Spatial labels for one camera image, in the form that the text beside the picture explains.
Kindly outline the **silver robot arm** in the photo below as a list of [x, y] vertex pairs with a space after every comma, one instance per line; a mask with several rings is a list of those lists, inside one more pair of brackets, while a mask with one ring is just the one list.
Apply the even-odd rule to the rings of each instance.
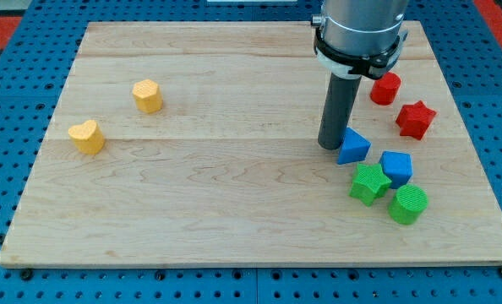
[[314, 51], [336, 77], [380, 79], [398, 61], [408, 0], [324, 0], [311, 17]]

